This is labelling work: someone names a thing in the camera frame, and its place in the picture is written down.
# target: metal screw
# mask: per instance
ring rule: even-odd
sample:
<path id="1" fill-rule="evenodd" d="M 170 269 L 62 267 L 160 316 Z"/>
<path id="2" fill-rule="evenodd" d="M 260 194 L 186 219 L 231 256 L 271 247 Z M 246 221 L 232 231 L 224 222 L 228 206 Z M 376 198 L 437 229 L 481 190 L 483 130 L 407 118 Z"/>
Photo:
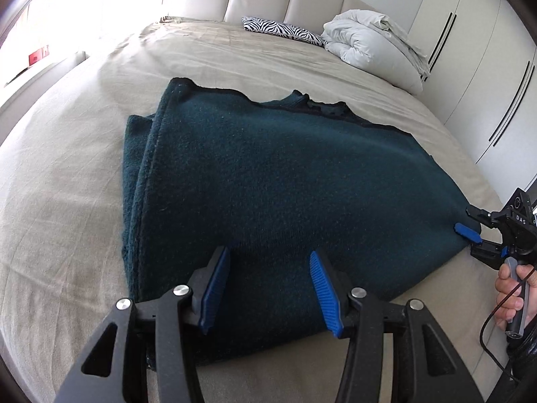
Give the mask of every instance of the metal screw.
<path id="1" fill-rule="evenodd" d="M 418 299 L 410 300 L 410 308 L 414 309 L 415 311 L 421 311 L 423 309 L 423 302 Z"/>
<path id="2" fill-rule="evenodd" d="M 363 288 L 353 288 L 351 295 L 354 298 L 364 298 L 367 295 L 367 291 Z"/>
<path id="3" fill-rule="evenodd" d="M 115 304 L 116 308 L 120 311 L 124 311 L 125 309 L 128 309 L 131 307 L 131 300 L 128 298 L 122 298 L 121 300 L 118 300 Z"/>
<path id="4" fill-rule="evenodd" d="M 180 297 L 189 293 L 190 288 L 186 285 L 177 285 L 174 288 L 174 295 Z"/>

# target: grey handle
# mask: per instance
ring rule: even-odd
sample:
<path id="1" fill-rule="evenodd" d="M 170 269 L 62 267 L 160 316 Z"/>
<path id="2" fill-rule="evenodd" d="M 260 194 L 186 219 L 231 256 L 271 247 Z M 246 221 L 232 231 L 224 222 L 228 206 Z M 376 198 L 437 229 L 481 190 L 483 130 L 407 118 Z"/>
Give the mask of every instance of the grey handle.
<path id="1" fill-rule="evenodd" d="M 509 266 L 509 272 L 511 273 L 511 278 L 517 282 L 522 282 L 520 277 L 517 274 L 518 261 L 514 257 L 507 257 L 504 261 Z M 527 311 L 527 299 L 528 299 L 528 290 L 529 286 L 526 282 L 522 282 L 522 289 L 520 291 L 519 297 L 524 300 L 524 306 L 520 311 L 517 311 L 515 317 L 507 322 L 507 327 L 505 329 L 505 334 L 511 338 L 520 339 L 524 336 L 524 327 L 526 324 L 526 315 Z"/>

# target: folded blanket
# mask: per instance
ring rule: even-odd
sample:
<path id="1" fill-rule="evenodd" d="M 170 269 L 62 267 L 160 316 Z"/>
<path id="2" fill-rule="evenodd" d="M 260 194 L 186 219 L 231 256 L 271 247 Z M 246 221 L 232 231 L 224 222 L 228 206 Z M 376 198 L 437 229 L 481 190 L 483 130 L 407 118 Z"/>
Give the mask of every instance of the folded blanket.
<path id="1" fill-rule="evenodd" d="M 324 25 L 325 48 L 344 62 L 367 71 L 413 95 L 429 63 L 405 31 L 388 16 L 372 10 L 348 10 Z"/>
<path id="2" fill-rule="evenodd" d="M 143 301 L 188 281 L 221 244 L 232 267 L 211 362 L 325 330 L 308 257 L 323 248 L 351 281 L 392 299 L 478 230 L 450 177 L 414 138 L 294 91 L 268 103 L 173 79 L 155 115 L 127 123 L 123 258 Z"/>

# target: mattress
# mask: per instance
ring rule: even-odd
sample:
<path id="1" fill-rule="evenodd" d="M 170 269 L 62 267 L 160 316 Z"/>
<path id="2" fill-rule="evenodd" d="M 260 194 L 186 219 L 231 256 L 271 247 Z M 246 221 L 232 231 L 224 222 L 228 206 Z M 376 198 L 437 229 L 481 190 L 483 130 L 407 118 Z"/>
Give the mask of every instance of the mattress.
<path id="1" fill-rule="evenodd" d="M 312 45 L 224 23 L 152 24 L 68 73 L 0 146 L 0 354 L 35 403 L 53 401 L 87 338 L 127 295 L 120 253 L 125 125 L 129 115 L 155 112 L 172 77 L 236 89 L 254 101 L 293 89 L 315 101 L 345 101 L 367 120 L 411 133 L 470 203 L 500 208 L 453 136 L 405 91 Z M 498 239 L 487 229 L 483 237 Z M 494 280 L 495 272 L 465 249 L 395 300 L 427 304 L 484 396 L 500 374 L 479 345 Z M 505 359 L 501 332 L 490 325 L 485 337 Z M 321 333 L 201 367 L 201 387 L 207 403 L 333 401 L 346 346 Z M 381 401 L 389 401 L 385 377 Z M 148 383 L 154 392 L 154 375 Z"/>

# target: human hand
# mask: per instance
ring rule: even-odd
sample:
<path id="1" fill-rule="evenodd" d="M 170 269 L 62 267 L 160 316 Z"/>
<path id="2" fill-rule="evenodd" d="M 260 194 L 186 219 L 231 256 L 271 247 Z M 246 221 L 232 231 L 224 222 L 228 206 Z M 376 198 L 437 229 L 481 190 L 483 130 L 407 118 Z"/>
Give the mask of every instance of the human hand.
<path id="1" fill-rule="evenodd" d="M 518 265 L 518 277 L 524 279 L 532 269 L 532 265 Z M 496 296 L 496 305 L 506 298 L 507 294 L 513 290 L 517 283 L 518 282 L 516 280 L 511 278 L 508 265 L 503 264 L 498 271 L 498 278 L 496 279 L 495 283 L 496 290 L 498 291 L 498 296 Z M 530 278 L 527 280 L 527 284 L 530 289 L 527 300 L 527 315 L 524 327 L 526 327 L 537 314 L 537 271 L 530 276 Z M 521 288 L 517 289 L 516 292 L 494 314 L 496 325 L 502 330 L 505 330 L 507 320 L 513 319 L 516 312 L 523 308 L 524 301 L 519 297 L 520 290 Z"/>

